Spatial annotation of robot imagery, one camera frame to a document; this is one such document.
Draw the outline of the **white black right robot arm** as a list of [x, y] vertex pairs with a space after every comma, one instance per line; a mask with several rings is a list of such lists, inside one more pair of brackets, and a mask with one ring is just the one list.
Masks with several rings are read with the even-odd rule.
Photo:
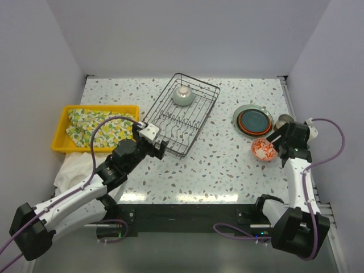
[[303, 260], [315, 259], [330, 229], [330, 220], [321, 214], [313, 192], [309, 135], [308, 125], [290, 122], [267, 137], [288, 179], [288, 206], [278, 197], [263, 194], [253, 210], [257, 222], [270, 222], [273, 248]]

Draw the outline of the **celadon green flower plate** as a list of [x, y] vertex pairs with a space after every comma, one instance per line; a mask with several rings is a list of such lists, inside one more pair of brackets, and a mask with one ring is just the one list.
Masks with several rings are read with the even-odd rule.
[[264, 112], [265, 114], [267, 114], [272, 122], [272, 126], [271, 126], [271, 129], [270, 131], [272, 130], [273, 128], [273, 125], [274, 125], [274, 121], [273, 121], [273, 117], [272, 115], [270, 114], [270, 112], [268, 110], [266, 110], [265, 108], [263, 108], [262, 106], [259, 106], [259, 105], [255, 105], [255, 104], [247, 104], [247, 105], [242, 105], [240, 106], [235, 112], [234, 112], [234, 115], [233, 115], [233, 123], [234, 123], [234, 126], [237, 128], [237, 130], [242, 133], [242, 134], [245, 134], [249, 137], [253, 137], [253, 138], [257, 138], [257, 137], [263, 137], [265, 135], [267, 135], [268, 133], [264, 134], [264, 135], [261, 135], [261, 136], [252, 136], [252, 135], [248, 135], [247, 133], [243, 132], [239, 127], [238, 127], [238, 123], [237, 123], [237, 117], [238, 117], [238, 114], [244, 110], [248, 110], [248, 109], [257, 109], [257, 110], [260, 110], [262, 112]]

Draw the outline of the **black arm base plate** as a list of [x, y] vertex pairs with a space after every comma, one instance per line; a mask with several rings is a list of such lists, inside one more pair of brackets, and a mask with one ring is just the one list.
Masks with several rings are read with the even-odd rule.
[[212, 233], [225, 223], [248, 234], [270, 234], [270, 223], [253, 204], [118, 204], [107, 211], [106, 223], [94, 224], [98, 239], [139, 233]]

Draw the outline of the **beige ceramic cup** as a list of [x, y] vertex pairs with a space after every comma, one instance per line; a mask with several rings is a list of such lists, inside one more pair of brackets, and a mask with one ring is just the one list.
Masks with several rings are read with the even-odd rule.
[[274, 124], [274, 131], [278, 130], [279, 128], [281, 128], [283, 125], [285, 125], [286, 123], [290, 123], [290, 122], [294, 122], [294, 118], [292, 116], [290, 116], [289, 114], [282, 114], [278, 117], [278, 120], [276, 121], [276, 123]]

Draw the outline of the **teal blue plate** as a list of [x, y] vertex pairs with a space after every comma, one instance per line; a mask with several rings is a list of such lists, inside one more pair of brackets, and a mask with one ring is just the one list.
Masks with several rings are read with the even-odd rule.
[[243, 111], [238, 118], [239, 125], [252, 133], [266, 131], [270, 126], [270, 119], [260, 110], [249, 109]]

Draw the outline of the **red white patterned bowl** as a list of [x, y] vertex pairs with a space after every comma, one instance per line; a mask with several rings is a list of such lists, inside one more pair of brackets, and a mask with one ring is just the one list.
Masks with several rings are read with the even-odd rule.
[[277, 156], [272, 143], [266, 138], [255, 139], [251, 144], [251, 152], [257, 159], [263, 162], [271, 161]]

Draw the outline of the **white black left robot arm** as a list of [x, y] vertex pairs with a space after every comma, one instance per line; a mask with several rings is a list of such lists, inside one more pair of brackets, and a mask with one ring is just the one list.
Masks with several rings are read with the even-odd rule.
[[101, 163], [87, 181], [43, 203], [24, 203], [15, 212], [10, 235], [27, 261], [42, 256], [52, 246], [57, 225], [83, 205], [101, 200], [122, 185], [147, 156], [162, 159], [167, 142], [156, 146], [161, 129], [153, 124], [133, 125], [134, 139], [125, 139]]

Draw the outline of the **orange red plate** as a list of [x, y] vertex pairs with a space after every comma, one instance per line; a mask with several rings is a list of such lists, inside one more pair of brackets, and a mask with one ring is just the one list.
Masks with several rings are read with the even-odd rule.
[[261, 136], [268, 133], [272, 122], [267, 114], [257, 109], [240, 112], [237, 117], [238, 127], [248, 135]]

